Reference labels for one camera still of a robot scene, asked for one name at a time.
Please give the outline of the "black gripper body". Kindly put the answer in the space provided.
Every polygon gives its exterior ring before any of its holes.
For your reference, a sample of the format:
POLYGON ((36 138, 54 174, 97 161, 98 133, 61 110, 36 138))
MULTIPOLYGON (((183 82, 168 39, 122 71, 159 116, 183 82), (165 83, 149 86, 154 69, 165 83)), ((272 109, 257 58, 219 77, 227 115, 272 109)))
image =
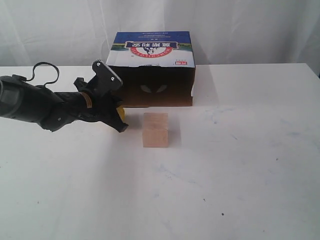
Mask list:
POLYGON ((85 82, 82 77, 74 81, 77 90, 86 101, 86 109, 81 110, 78 118, 86 122, 104 122, 108 120, 107 94, 112 94, 123 85, 122 79, 108 65, 96 60, 91 66, 95 76, 85 82))

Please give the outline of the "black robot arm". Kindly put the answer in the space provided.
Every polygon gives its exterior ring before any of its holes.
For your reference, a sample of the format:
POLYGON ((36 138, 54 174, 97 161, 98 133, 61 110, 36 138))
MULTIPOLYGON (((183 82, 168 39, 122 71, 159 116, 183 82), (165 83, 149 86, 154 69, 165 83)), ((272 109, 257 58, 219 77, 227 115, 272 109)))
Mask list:
POLYGON ((78 77, 75 92, 53 92, 47 86, 31 85, 24 76, 13 74, 0 78, 0 116, 35 123, 55 132, 74 121, 102 122, 117 132, 128 124, 120 114, 122 99, 113 93, 123 86, 122 79, 101 60, 92 63, 94 77, 86 82, 78 77))

